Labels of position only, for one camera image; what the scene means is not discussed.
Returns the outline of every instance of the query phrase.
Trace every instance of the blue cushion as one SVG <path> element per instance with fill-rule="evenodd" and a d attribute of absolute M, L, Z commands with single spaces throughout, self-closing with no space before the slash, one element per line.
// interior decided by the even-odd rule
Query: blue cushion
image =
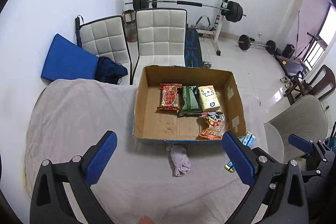
<path fill-rule="evenodd" d="M 54 81 L 94 79 L 98 57 L 56 34 L 45 59 L 41 77 Z"/>

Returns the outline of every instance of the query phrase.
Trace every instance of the open cardboard box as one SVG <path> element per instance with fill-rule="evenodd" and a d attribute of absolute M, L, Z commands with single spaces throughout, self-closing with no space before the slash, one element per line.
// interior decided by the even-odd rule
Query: open cardboard box
<path fill-rule="evenodd" d="M 199 137 L 199 133 L 208 127 L 203 118 L 178 117 L 176 111 L 157 109 L 161 103 L 160 84 L 166 83 L 213 85 L 229 130 L 237 137 L 246 135 L 243 105 L 232 72 L 205 68 L 147 66 L 142 70 L 135 100 L 135 138 L 153 142 L 216 141 Z M 183 105 L 181 95 L 179 105 Z"/>

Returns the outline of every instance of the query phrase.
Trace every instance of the shoe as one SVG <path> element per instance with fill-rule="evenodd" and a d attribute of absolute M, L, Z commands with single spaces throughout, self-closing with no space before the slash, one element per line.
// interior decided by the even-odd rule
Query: shoe
<path fill-rule="evenodd" d="M 293 83 L 289 81 L 289 82 L 285 83 L 285 87 L 287 89 L 290 89 L 291 87 L 293 87 Z"/>
<path fill-rule="evenodd" d="M 288 83 L 288 82 L 290 82 L 290 79 L 287 76 L 284 76 L 280 79 L 280 82 L 281 83 Z"/>

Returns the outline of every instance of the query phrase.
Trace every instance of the window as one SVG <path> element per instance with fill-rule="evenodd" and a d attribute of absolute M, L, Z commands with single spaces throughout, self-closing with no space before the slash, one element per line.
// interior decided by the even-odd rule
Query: window
<path fill-rule="evenodd" d="M 335 32 L 336 9 L 330 4 L 319 32 L 311 39 L 310 47 L 303 57 L 303 61 L 309 70 L 312 70 L 320 60 L 326 46 L 330 44 Z"/>

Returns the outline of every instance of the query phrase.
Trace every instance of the weight plate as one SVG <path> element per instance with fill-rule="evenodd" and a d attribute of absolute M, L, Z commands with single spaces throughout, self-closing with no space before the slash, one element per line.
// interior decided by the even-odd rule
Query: weight plate
<path fill-rule="evenodd" d="M 149 0 L 141 0 L 141 9 L 148 9 L 149 8 Z"/>
<path fill-rule="evenodd" d="M 233 1 L 229 1 L 227 3 L 227 8 L 229 9 L 229 11 L 226 12 L 225 18 L 227 21 L 234 22 L 237 16 L 237 4 Z"/>
<path fill-rule="evenodd" d="M 243 17 L 243 8 L 240 6 L 239 3 L 237 3 L 237 7 L 238 7 L 238 11 L 237 11 L 237 16 L 234 22 L 238 22 L 241 20 L 241 18 Z"/>
<path fill-rule="evenodd" d="M 251 46 L 250 38 L 245 34 L 241 35 L 238 40 L 238 45 L 241 50 L 247 51 Z"/>
<path fill-rule="evenodd" d="M 137 11 L 141 9 L 141 0 L 133 0 L 133 10 Z"/>
<path fill-rule="evenodd" d="M 273 40 L 268 40 L 266 46 L 266 50 L 268 51 L 268 53 L 273 55 L 277 49 L 277 45 L 275 44 L 275 42 Z"/>

